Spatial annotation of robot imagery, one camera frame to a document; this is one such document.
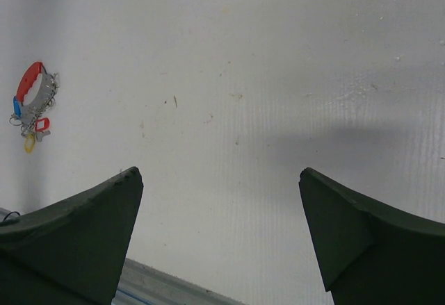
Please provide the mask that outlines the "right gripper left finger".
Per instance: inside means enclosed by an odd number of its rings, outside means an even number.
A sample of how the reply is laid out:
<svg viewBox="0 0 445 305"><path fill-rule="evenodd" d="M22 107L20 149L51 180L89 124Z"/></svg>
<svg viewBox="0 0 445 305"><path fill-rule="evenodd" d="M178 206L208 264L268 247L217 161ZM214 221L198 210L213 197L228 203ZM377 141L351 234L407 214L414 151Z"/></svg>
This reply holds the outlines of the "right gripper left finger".
<svg viewBox="0 0 445 305"><path fill-rule="evenodd" d="M2 304L111 304L143 195L137 167L1 222Z"/></svg>

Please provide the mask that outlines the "red grey keyring holder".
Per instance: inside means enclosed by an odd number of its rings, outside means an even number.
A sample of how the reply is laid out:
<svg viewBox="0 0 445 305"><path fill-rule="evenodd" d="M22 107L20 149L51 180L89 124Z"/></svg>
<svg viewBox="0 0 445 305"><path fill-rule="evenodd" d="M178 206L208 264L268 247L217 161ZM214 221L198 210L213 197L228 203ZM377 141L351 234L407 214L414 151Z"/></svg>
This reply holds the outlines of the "red grey keyring holder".
<svg viewBox="0 0 445 305"><path fill-rule="evenodd" d="M49 73L42 62L34 62L25 71L15 93L22 117L16 118L14 112L10 117L10 123L20 127L22 137L35 135L35 122L47 117L46 113L55 105L58 89L57 75Z"/></svg>

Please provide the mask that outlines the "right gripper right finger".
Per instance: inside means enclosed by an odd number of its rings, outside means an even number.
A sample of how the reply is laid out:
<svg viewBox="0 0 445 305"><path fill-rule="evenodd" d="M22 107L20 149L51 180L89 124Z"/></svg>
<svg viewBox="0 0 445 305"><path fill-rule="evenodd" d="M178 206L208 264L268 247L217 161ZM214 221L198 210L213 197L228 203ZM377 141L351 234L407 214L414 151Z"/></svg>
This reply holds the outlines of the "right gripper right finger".
<svg viewBox="0 0 445 305"><path fill-rule="evenodd" d="M300 196L335 304L443 304L444 224L351 190L307 168Z"/></svg>

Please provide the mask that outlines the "red tag key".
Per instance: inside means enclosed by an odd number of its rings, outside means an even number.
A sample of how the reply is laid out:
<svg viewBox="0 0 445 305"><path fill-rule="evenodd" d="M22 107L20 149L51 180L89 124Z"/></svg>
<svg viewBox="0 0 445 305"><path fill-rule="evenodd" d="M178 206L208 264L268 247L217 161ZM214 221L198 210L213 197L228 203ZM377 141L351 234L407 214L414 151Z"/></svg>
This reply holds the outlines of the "red tag key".
<svg viewBox="0 0 445 305"><path fill-rule="evenodd" d="M37 142L42 142L45 136L51 134L51 131L49 130L50 124L51 122L48 117L40 118L35 122L34 129L35 129L35 139Z"/></svg>

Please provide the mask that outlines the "blue tag key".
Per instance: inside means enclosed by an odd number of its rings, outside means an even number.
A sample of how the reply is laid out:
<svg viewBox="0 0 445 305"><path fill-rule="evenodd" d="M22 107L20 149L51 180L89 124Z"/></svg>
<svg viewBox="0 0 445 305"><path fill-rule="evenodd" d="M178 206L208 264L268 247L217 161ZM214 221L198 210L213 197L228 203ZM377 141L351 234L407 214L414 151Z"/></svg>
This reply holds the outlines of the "blue tag key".
<svg viewBox="0 0 445 305"><path fill-rule="evenodd" d="M21 106L16 96L13 97L13 107L14 107L14 116L16 118L21 118L22 117Z"/></svg>

